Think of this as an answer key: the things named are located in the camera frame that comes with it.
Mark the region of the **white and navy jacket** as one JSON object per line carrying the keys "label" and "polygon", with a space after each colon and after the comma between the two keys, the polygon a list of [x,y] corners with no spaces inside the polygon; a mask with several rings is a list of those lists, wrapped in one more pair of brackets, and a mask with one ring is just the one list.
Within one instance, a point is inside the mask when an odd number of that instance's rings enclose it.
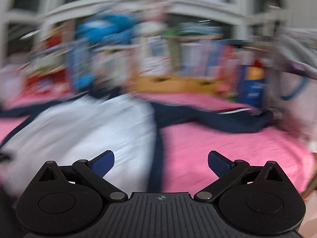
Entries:
{"label": "white and navy jacket", "polygon": [[107,150],[115,155],[115,165],[105,175],[108,182],[128,195],[159,192],[162,128],[195,121],[221,132],[256,133],[269,125],[273,114],[248,108],[203,110],[113,90],[1,110],[1,117],[24,119],[1,143],[1,152],[9,160],[4,189],[18,197],[46,161],[70,165],[80,159],[92,160]]}

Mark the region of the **row of books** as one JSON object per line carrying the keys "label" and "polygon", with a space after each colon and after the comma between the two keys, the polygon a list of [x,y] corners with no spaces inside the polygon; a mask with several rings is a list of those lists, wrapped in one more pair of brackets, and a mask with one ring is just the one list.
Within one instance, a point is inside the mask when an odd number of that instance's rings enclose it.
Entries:
{"label": "row of books", "polygon": [[235,73],[239,51],[214,36],[151,36],[137,50],[141,75],[178,75],[220,80]]}
{"label": "row of books", "polygon": [[131,79],[134,45],[89,45],[85,39],[67,44],[66,62],[71,91],[74,77],[93,73],[91,88],[112,88],[125,85]]}

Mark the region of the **row of books left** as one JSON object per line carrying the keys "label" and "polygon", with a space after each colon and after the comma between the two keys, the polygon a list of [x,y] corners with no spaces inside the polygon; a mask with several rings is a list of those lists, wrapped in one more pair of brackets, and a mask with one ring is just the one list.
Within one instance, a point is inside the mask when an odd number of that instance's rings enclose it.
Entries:
{"label": "row of books left", "polygon": [[74,77],[93,73],[91,88],[112,88],[125,85],[131,79],[134,45],[89,45],[85,39],[67,44],[66,62],[71,91]]}

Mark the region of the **pink bunny plush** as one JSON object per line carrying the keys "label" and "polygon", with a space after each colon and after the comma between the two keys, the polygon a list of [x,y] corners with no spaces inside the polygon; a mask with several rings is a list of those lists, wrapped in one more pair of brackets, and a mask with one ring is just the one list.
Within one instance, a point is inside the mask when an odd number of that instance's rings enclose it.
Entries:
{"label": "pink bunny plush", "polygon": [[145,4],[139,17],[140,22],[133,27],[134,35],[159,36],[168,28],[166,20],[169,7],[164,2]]}

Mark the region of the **pink bunny towel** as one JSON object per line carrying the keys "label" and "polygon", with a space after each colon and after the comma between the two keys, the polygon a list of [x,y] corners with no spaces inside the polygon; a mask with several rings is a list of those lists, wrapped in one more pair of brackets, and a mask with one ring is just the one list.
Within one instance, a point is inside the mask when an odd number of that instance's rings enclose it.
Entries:
{"label": "pink bunny towel", "polygon": [[[226,104],[222,110],[215,107],[200,109],[224,111],[234,108],[247,107]],[[299,192],[305,190],[314,170],[315,161],[309,150],[286,133],[270,126],[270,122],[256,133],[221,132],[195,121],[165,127],[160,132],[164,155],[159,192],[196,193],[216,180],[215,174],[210,173],[207,166],[210,151],[218,151],[230,160],[242,159],[253,165],[276,161]]]}

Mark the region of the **blue plush toy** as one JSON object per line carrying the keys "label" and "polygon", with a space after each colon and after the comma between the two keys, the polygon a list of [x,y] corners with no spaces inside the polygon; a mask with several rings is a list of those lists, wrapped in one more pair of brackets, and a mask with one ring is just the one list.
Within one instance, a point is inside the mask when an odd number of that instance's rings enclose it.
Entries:
{"label": "blue plush toy", "polygon": [[129,13],[111,13],[91,17],[76,27],[75,37],[89,44],[130,44],[135,37],[134,27],[139,21]]}

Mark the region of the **row of books right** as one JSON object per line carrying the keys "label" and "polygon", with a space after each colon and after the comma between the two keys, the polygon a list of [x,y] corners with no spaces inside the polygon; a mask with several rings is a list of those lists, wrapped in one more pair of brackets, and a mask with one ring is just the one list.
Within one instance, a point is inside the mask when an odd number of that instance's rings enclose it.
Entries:
{"label": "row of books right", "polygon": [[137,50],[141,75],[178,75],[220,80],[235,73],[239,51],[214,36],[151,36]]}

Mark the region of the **red plastic crate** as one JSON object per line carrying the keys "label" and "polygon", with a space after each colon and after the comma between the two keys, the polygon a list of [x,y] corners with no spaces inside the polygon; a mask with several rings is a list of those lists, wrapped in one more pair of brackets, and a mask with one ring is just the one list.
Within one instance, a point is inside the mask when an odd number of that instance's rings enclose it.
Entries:
{"label": "red plastic crate", "polygon": [[35,71],[27,74],[24,95],[63,96],[71,93],[67,70]]}

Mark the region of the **blue cardboard box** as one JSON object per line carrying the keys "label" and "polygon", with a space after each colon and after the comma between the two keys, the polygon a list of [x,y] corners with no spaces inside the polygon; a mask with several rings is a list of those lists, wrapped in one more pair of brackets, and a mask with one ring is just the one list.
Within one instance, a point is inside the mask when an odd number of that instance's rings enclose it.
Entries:
{"label": "blue cardboard box", "polygon": [[263,67],[241,65],[236,101],[255,108],[261,108],[265,89],[265,71]]}

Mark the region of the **wooden drawer organizer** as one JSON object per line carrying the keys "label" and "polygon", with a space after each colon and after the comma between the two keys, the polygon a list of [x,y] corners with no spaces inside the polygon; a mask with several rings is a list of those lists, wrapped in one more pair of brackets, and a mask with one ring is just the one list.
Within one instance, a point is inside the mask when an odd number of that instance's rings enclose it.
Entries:
{"label": "wooden drawer organizer", "polygon": [[137,76],[130,91],[136,93],[200,93],[215,95],[228,91],[221,81],[181,76]]}

